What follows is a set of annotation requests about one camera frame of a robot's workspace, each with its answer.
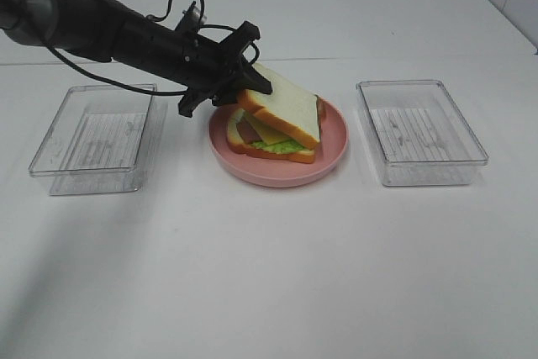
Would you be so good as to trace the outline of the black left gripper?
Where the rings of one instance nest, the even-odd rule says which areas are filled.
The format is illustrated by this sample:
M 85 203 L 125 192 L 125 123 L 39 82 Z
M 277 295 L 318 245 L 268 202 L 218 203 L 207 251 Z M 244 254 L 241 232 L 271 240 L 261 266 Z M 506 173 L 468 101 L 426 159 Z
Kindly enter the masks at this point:
M 178 113 L 191 117 L 194 109 L 210 99 L 213 106 L 237 103 L 237 94 L 252 90 L 271 94 L 272 85 L 244 56 L 245 49 L 260 39 L 260 30 L 245 21 L 239 28 L 228 28 L 230 34 L 219 43 L 198 32 L 185 33 L 185 62 L 181 83 L 187 90 L 178 104 Z

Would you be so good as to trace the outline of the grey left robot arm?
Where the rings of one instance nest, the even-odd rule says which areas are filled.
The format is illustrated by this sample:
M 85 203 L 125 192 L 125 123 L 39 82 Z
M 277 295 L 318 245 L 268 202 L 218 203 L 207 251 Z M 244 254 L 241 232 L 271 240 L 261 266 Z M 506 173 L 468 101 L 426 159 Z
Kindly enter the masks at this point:
M 137 13 L 117 0 L 1 0 L 1 29 L 18 44 L 45 47 L 86 77 L 131 92 L 142 90 L 92 74 L 61 52 L 117 61 L 182 84 L 184 90 L 176 95 L 178 113 L 185 117 L 207 99 L 222 106 L 235 103 L 243 90 L 272 93 L 270 81 L 244 56 L 260 39 L 259 29 L 245 21 L 216 42 L 199 33 L 207 28 L 204 11 L 204 0 L 196 0 L 176 28 L 168 29 L 163 17 Z

